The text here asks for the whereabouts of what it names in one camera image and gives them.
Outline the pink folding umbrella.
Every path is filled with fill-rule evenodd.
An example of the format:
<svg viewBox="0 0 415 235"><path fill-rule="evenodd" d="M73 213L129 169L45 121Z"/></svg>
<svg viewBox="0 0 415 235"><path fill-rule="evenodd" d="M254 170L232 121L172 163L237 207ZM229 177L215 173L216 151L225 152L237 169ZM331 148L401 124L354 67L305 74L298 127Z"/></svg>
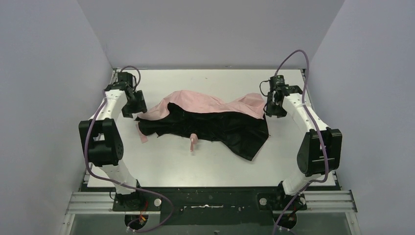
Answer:
<svg viewBox="0 0 415 235"><path fill-rule="evenodd" d="M269 137L258 93L246 94L232 102L195 91L175 91L136 121L142 137L172 134L191 140L218 141L232 153L252 161Z"/></svg>

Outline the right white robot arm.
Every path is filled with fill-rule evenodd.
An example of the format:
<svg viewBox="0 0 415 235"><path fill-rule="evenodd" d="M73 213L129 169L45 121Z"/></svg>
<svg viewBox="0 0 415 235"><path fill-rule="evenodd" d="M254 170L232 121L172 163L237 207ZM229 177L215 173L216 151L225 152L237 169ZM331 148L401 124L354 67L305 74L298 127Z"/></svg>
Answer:
<svg viewBox="0 0 415 235"><path fill-rule="evenodd" d="M295 195L310 183L325 182L329 173L339 167L343 135L318 117L305 100L304 89L288 85L282 75L270 77L268 82L265 114L277 118L290 116L303 133L296 157L297 169L281 182L286 195Z"/></svg>

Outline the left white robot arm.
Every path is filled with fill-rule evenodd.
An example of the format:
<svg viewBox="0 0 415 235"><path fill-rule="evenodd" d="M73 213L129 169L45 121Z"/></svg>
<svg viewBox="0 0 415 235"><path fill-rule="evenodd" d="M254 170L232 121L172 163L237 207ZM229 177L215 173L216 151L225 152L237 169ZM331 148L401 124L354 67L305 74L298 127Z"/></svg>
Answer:
<svg viewBox="0 0 415 235"><path fill-rule="evenodd" d="M87 172L111 182L118 195L130 195L137 192L139 183L123 161L124 145L116 121L119 116L133 118L134 114L146 113L147 105L143 92L137 90L140 76L123 70L114 76L103 90L97 111L81 121L78 129Z"/></svg>

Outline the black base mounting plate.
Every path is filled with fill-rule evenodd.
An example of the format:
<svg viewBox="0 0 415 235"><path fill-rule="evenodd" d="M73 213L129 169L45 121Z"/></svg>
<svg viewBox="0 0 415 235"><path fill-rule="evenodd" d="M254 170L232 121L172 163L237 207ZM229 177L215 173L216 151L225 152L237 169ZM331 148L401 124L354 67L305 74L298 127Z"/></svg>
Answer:
<svg viewBox="0 0 415 235"><path fill-rule="evenodd" d="M132 195L115 193L112 210L126 212L125 224L146 230L162 225L273 225L292 228L297 212L307 210L304 195L282 187L146 188Z"/></svg>

